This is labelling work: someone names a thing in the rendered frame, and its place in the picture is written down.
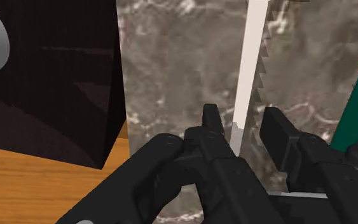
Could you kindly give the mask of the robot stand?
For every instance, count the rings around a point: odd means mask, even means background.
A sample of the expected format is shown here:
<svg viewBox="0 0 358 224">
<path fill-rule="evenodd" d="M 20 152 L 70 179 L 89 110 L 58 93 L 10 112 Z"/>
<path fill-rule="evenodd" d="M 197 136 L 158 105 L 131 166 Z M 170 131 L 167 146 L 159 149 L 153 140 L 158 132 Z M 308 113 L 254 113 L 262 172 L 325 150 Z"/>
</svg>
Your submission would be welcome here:
<svg viewBox="0 0 358 224">
<path fill-rule="evenodd" d="M 116 0 L 0 0 L 0 149 L 103 168 L 126 118 Z"/>
</svg>

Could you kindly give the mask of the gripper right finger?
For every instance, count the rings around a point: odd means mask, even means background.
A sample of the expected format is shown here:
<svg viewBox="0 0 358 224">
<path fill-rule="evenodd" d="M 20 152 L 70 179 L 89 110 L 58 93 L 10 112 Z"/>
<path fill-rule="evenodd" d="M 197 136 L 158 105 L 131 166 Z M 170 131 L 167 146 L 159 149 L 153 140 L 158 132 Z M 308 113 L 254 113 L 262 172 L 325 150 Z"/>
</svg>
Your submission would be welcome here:
<svg viewBox="0 0 358 224">
<path fill-rule="evenodd" d="M 259 136 L 289 190 L 324 190 L 342 224 L 358 224 L 358 170 L 319 136 L 298 130 L 276 107 L 266 107 Z"/>
</svg>

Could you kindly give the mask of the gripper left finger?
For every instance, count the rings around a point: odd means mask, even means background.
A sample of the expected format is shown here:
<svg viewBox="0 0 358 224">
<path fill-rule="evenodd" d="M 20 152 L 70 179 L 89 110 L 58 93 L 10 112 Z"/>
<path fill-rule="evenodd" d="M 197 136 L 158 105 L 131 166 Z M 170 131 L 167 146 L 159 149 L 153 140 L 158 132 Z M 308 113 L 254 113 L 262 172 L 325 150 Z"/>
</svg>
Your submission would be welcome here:
<svg viewBox="0 0 358 224">
<path fill-rule="evenodd" d="M 202 224 L 285 224 L 245 159 L 224 138 L 215 104 L 184 137 L 153 137 L 56 224 L 153 224 L 185 185 L 195 185 Z"/>
</svg>

